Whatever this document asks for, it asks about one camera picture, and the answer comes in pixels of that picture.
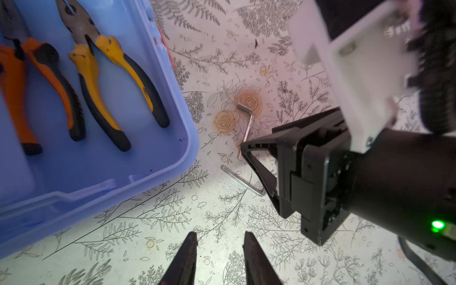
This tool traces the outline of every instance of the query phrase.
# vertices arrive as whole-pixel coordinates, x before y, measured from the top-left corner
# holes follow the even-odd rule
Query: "black rubber grip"
[[[21,145],[26,155],[38,155],[43,153],[43,148],[39,144],[23,143]]]
[[[144,91],[149,95],[150,101],[154,106],[152,114],[154,114],[158,125],[162,128],[167,128],[170,125],[170,119],[168,118],[168,114],[166,113],[165,107],[163,106],[163,103],[154,84],[150,80],[149,76],[147,76],[147,74],[144,72],[144,70],[142,70],[142,68],[133,59],[131,59],[126,54],[124,54],[124,59],[133,68],[133,70],[136,72],[144,84]]]
[[[420,113],[425,127],[434,134],[445,134],[456,129],[456,87],[453,82],[420,92]]]
[[[108,135],[111,141],[118,147],[118,149],[120,149],[121,151],[128,151],[131,148],[131,143],[128,140],[125,133],[121,130],[114,129],[104,118],[104,116],[100,113],[97,106],[93,102],[92,97],[90,97],[90,93],[87,89],[87,85],[82,74],[79,74],[79,81],[81,82],[81,89],[83,91],[84,99],[86,100],[88,109],[92,113],[97,123]]]
[[[80,141],[85,138],[85,125],[84,125],[84,116],[83,110],[81,108],[81,103],[79,98],[76,95],[71,84],[60,72],[60,69],[57,66],[59,55],[57,50],[48,43],[41,45],[37,48],[33,55],[37,62],[40,64],[46,65],[50,68],[56,79],[65,89],[68,100],[71,105],[71,116],[73,118],[73,127],[69,129],[70,137],[73,141]]]

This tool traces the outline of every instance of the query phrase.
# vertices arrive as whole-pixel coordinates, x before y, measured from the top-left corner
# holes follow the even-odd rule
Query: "allen key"
[[[253,186],[251,186],[250,184],[248,184],[244,179],[240,178],[239,176],[237,176],[234,172],[232,172],[228,167],[226,167],[225,165],[221,165],[220,166],[220,169],[223,170],[224,172],[226,172],[228,175],[230,175],[232,178],[234,178],[237,182],[241,183],[242,185],[244,185],[245,187],[247,187],[248,189],[252,190],[253,192],[255,192],[255,194],[257,195],[260,195],[260,196],[264,196],[266,195],[266,190],[263,188],[262,190],[259,190]]]
[[[245,142],[247,140],[248,135],[249,135],[250,127],[252,126],[252,123],[254,121],[254,112],[252,111],[252,109],[250,109],[249,107],[247,107],[245,105],[242,105],[242,104],[238,104],[237,108],[239,110],[244,111],[244,112],[246,112],[246,113],[248,113],[250,115],[249,124],[247,125],[247,129],[245,130],[245,135],[244,135],[244,140],[243,140],[243,142]],[[241,149],[239,149],[238,159],[239,160],[242,159]]]

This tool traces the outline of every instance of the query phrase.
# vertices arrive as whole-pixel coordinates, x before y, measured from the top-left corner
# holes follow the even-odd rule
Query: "pliers handle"
[[[42,147],[31,131],[25,111],[26,57],[43,74],[62,99],[68,131],[74,141],[85,138],[84,118],[78,96],[57,67],[58,52],[48,43],[28,38],[16,48],[0,46],[0,86],[22,148],[27,155],[42,153]]]
[[[144,70],[124,53],[117,39],[113,36],[106,37],[99,35],[95,45],[114,64],[123,67],[132,76],[141,89],[158,125],[162,128],[168,127],[170,121],[154,84]],[[117,125],[101,97],[98,86],[98,65],[92,54],[90,43],[76,44],[74,50],[68,56],[78,68],[79,81],[81,82],[84,99],[93,117],[121,151],[128,151],[131,148],[130,141]]]

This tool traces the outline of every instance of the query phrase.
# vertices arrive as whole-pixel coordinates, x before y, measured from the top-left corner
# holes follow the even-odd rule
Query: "white plastic part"
[[[385,35],[385,19],[395,11],[395,1],[387,0],[333,41],[314,0],[304,0],[289,22],[298,60],[325,67],[352,136],[351,151],[366,152],[369,142],[391,126],[397,114],[394,96],[409,92],[404,75],[418,70],[416,55],[405,52],[404,37]],[[341,55],[351,45],[354,50]]]

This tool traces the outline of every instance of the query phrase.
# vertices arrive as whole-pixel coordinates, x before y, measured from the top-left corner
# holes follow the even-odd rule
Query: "floral patterned surface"
[[[242,285],[242,244],[251,231],[284,284],[428,284],[395,235],[351,215],[317,247],[295,213],[280,218],[266,197],[241,187],[224,164],[261,187],[237,159],[249,138],[337,106],[323,66],[296,61],[286,23],[300,0],[152,0],[175,74],[200,136],[182,175],[63,229],[0,261],[0,284],[156,284],[191,230],[197,232],[196,284]],[[398,98],[396,128],[422,131],[417,94]],[[258,157],[273,165],[267,153]],[[450,284],[456,265],[417,249]]]

